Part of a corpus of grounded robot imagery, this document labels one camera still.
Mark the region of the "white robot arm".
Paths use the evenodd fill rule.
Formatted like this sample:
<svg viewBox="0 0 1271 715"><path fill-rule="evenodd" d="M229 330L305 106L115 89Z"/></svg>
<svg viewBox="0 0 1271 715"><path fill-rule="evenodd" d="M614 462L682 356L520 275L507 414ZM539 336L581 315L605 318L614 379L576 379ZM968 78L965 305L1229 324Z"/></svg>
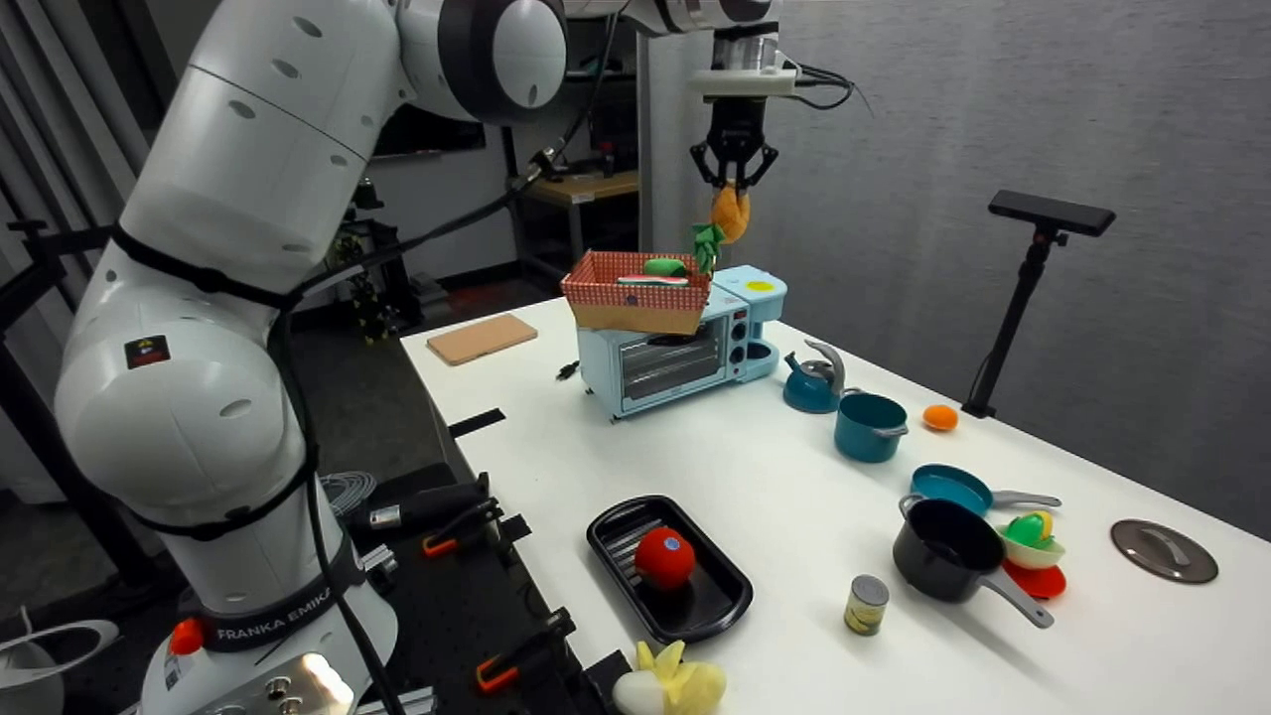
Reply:
<svg viewBox="0 0 1271 715"><path fill-rule="evenodd" d="M321 663L387 686L396 612L371 583L282 372L282 315L413 105L516 123L568 73L573 21L711 32L757 91L779 0L217 0L72 318L50 417L93 490L147 523L204 614L156 646L135 715L252 715Z"/></svg>

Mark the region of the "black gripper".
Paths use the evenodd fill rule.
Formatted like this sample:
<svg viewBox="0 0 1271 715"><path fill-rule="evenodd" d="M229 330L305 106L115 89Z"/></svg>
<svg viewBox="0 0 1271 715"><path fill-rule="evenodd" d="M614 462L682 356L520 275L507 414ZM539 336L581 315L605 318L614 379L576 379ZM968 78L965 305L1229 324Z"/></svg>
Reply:
<svg viewBox="0 0 1271 715"><path fill-rule="evenodd" d="M711 126L707 142L690 142L690 164L707 187L723 187L723 171L711 160L751 160L757 150L757 164L743 164L739 191L757 187L757 177L776 167L779 150L764 138L764 110L767 105L757 95L718 95L711 105Z"/></svg>

